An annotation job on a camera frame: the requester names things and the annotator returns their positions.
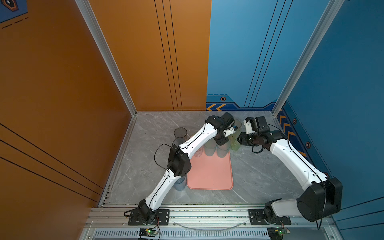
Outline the tall yellow glass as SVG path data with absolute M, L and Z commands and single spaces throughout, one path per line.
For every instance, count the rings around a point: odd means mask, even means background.
M 242 122 L 240 120 L 234 119 L 233 128 L 237 131 L 242 127 Z

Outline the tall green glass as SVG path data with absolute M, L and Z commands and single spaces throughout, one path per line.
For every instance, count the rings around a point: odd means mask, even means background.
M 236 132 L 229 136 L 232 151 L 238 151 L 241 146 L 241 144 L 238 142 L 238 137 L 240 134 L 240 132 Z

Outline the teal textured glass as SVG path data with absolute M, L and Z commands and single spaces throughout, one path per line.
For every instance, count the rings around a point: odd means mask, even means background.
M 217 145 L 217 156 L 219 158 L 224 158 L 228 154 L 230 148 L 231 148 L 230 142 L 227 142 L 221 146 Z
M 204 149 L 205 149 L 206 156 L 212 157 L 214 155 L 214 153 L 216 152 L 216 148 L 217 148 L 216 141 L 214 139 L 208 140 L 204 144 Z

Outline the clear short glass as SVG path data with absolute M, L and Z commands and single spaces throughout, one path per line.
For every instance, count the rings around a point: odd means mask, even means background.
M 204 147 L 200 147 L 194 154 L 195 158 L 199 158 L 204 152 Z

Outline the smoky grey glass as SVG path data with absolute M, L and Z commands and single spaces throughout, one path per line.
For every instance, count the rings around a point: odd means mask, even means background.
M 174 137 L 173 145 L 179 146 L 187 141 L 188 131 L 184 127 L 176 128 L 174 130 Z

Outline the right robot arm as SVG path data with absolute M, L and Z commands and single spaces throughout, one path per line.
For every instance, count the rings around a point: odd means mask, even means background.
M 291 171 L 304 191 L 297 199 L 267 202 L 263 211 L 267 223 L 275 224 L 290 216 L 316 222 L 341 211 L 343 185 L 337 178 L 329 178 L 314 167 L 294 148 L 284 132 L 270 129 L 264 116 L 248 117 L 244 125 L 246 130 L 240 133 L 238 142 L 271 152 Z

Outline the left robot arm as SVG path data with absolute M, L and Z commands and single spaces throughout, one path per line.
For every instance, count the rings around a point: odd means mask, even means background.
M 236 132 L 233 115 L 225 112 L 222 116 L 209 116 L 197 133 L 183 144 L 170 146 L 168 164 L 165 173 L 154 190 L 138 204 L 138 213 L 146 224 L 156 218 L 164 198 L 177 180 L 186 176 L 192 168 L 191 158 L 205 143 L 213 139 L 219 146 L 229 141 L 229 136 Z

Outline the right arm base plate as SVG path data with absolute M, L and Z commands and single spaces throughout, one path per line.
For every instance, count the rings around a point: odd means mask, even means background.
M 252 226 L 265 225 L 265 226 L 277 226 L 277 225 L 291 225 L 291 219 L 288 216 L 285 217 L 272 217 L 267 219 L 262 209 L 249 209 L 249 220 Z

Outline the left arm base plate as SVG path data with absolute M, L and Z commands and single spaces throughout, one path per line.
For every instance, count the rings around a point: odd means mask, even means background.
M 140 214 L 139 209 L 135 208 L 126 213 L 129 226 L 167 226 L 170 220 L 169 209 L 158 209 L 149 214 Z

